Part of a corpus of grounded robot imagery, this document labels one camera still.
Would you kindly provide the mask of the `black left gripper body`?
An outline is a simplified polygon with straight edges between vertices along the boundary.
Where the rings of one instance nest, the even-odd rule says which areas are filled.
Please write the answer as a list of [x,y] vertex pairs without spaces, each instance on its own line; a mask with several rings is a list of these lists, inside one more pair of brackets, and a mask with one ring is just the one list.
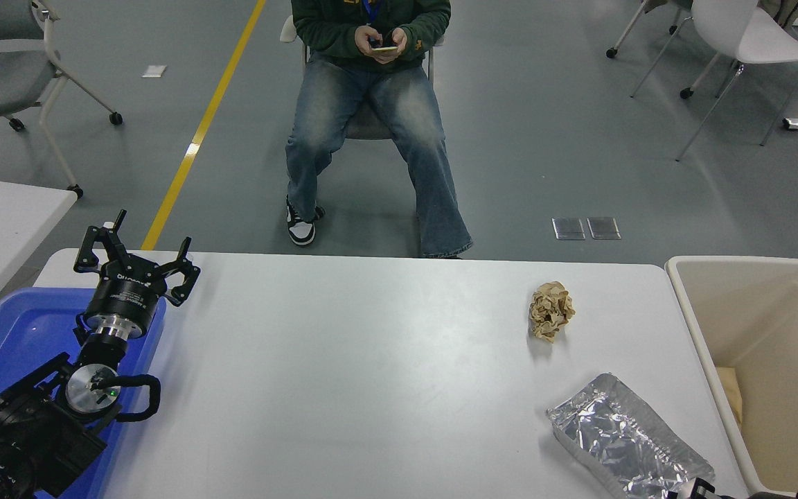
[[121,264],[103,265],[98,286],[85,311],[85,324],[98,326],[108,316],[119,316],[135,326],[149,326],[159,298],[165,294],[165,281],[149,281],[145,270],[139,276]]

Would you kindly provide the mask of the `person's right hand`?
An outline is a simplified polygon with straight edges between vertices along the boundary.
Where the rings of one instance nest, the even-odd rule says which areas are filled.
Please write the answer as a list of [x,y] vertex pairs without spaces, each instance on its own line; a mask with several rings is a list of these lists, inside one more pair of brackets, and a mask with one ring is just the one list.
[[372,26],[361,25],[355,29],[354,41],[361,54],[369,58],[377,56],[374,48],[380,47],[382,37],[377,29]]

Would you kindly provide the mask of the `person's left hand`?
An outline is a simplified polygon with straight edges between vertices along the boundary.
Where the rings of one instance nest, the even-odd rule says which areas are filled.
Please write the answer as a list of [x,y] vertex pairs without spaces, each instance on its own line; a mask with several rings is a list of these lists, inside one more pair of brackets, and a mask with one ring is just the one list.
[[381,65],[387,65],[399,59],[407,48],[408,37],[403,28],[394,28],[390,34],[393,42],[391,50],[374,51],[373,57]]

